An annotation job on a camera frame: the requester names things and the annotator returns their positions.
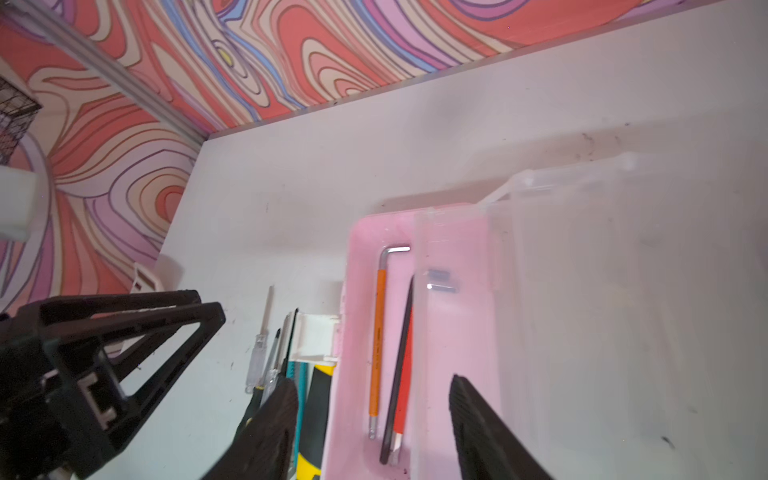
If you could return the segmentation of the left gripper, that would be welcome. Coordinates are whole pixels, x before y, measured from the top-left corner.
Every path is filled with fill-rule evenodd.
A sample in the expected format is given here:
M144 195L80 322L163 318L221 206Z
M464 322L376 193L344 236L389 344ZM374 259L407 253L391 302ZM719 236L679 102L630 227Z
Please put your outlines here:
M1 316L1 477L102 469L224 325L195 290L58 296Z

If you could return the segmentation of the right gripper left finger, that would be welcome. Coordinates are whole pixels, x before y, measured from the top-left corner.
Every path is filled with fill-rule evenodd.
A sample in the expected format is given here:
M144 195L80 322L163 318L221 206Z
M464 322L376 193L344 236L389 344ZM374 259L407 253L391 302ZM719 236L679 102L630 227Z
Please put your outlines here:
M203 479L287 479L297 413L297 388L291 379L280 378Z

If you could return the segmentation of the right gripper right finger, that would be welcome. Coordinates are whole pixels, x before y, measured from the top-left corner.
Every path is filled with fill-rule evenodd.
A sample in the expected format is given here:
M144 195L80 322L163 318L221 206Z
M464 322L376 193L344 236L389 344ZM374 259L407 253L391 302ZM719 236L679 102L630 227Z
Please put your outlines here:
M463 479L552 479L463 376L452 378L449 410Z

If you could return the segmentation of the red hex key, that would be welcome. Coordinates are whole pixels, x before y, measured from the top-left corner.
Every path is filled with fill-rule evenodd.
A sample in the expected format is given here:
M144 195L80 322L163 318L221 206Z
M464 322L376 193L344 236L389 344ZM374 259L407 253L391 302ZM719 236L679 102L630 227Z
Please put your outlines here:
M403 443L403 436L405 430L405 424L407 419L408 402L411 388L412 377L412 352L413 352L413 340L412 335L408 334L406 340L403 365L401 369L400 388L396 404L395 418L394 418L394 438L392 440L392 446L390 448L389 462L390 466L397 466L399 463L400 451Z

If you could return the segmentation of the black hex key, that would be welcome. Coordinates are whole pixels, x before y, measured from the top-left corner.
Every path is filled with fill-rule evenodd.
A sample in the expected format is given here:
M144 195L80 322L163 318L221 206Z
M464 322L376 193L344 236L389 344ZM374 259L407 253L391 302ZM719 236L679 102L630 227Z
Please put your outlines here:
M396 404L397 404L399 388L400 388L401 369L403 365L404 350L405 350L408 334L411 334L411 331L412 331L413 297L414 297L413 290L414 290L414 280L411 280L408 288L408 294L406 297L406 306L404 309L404 317L403 317L402 328L401 328L398 354L397 354L397 359L395 364L392 388L390 392L390 402L388 406L387 420L385 423L385 431L384 431L384 436L383 436L382 446L381 446L381 451L379 456L379 463L381 465L389 465L388 462L389 462L390 448L392 446L392 440L394 438L393 426L394 426Z

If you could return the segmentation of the orange hex key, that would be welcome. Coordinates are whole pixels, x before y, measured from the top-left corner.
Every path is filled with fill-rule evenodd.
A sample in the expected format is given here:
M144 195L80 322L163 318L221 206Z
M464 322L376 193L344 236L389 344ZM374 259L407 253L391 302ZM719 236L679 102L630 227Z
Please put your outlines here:
M371 381L369 388L369 425L368 437L373 440L376 438L378 428L378 418L380 411L380 390L381 390L381 365L383 349L383 324L386 306L386 287L387 287L387 266L388 258L393 254L407 253L411 247L406 244L392 245L385 247L378 261L375 304L374 304L374 329L371 357Z

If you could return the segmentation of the pink plastic tool box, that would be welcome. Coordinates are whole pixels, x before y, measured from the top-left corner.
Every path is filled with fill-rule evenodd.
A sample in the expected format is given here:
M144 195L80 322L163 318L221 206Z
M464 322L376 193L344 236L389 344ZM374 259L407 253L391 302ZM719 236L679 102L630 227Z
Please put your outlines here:
M342 295L321 475L325 479L457 479L451 380L468 378L500 403L490 230L476 206L378 214L353 228ZM370 384L386 411L403 320L413 363L399 462L380 461L385 426L371 425Z

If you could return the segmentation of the clear tool box lid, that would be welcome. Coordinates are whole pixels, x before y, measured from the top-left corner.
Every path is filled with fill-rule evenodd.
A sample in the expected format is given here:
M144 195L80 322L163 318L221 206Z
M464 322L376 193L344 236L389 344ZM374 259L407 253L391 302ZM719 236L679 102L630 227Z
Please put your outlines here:
M410 473L466 377L558 479L767 475L767 151L625 153L415 222Z

